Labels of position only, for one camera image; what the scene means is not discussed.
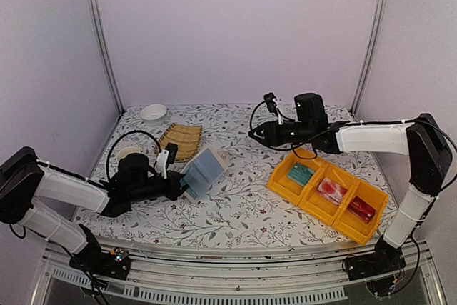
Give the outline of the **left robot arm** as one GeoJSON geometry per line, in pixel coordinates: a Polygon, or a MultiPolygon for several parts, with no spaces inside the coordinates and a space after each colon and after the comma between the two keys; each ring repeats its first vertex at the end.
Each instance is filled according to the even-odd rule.
{"type": "Polygon", "coordinates": [[[165,197],[177,200],[185,191],[184,175],[167,168],[173,153],[159,153],[155,166],[146,155],[128,150],[118,159],[118,171],[98,183],[39,161],[35,151],[24,147],[1,165],[1,222],[18,224],[53,241],[72,254],[91,272],[106,266],[91,232],[62,217],[41,202],[42,198],[88,209],[116,218],[130,212],[133,204],[165,197]]]}

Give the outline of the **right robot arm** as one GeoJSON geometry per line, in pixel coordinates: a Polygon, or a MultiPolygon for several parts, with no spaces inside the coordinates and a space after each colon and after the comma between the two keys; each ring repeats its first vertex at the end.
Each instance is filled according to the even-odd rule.
{"type": "Polygon", "coordinates": [[[380,248],[369,259],[369,267],[374,273],[385,273],[396,263],[394,249],[400,248],[412,236],[438,195],[456,181],[455,178],[445,180],[453,163],[456,144],[428,113],[397,121],[331,123],[322,97],[315,93],[295,96],[296,119],[283,115],[273,93],[265,94],[262,103],[276,120],[250,126],[248,135],[267,148],[293,151],[310,144],[313,149],[327,154],[368,151],[409,157],[408,191],[381,238],[388,246],[380,248]]]}

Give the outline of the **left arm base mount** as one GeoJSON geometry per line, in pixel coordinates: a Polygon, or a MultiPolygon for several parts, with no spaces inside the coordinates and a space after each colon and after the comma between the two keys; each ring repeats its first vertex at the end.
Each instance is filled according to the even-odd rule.
{"type": "Polygon", "coordinates": [[[79,253],[71,255],[69,266],[90,275],[127,280],[131,268],[128,251],[116,247],[110,252],[103,252],[91,231],[82,224],[79,226],[86,235],[87,245],[79,253]]]}

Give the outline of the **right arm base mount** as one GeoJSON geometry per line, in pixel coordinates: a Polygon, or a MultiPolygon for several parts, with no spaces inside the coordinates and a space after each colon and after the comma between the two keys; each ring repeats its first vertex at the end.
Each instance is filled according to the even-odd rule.
{"type": "Polygon", "coordinates": [[[391,273],[389,277],[366,282],[368,292],[375,298],[391,298],[409,286],[419,268],[420,246],[413,234],[406,239],[406,242],[415,246],[417,254],[415,266],[407,279],[404,279],[406,259],[402,247],[391,247],[383,240],[383,236],[376,242],[374,252],[363,255],[350,254],[341,262],[341,268],[350,281],[391,273]]]}

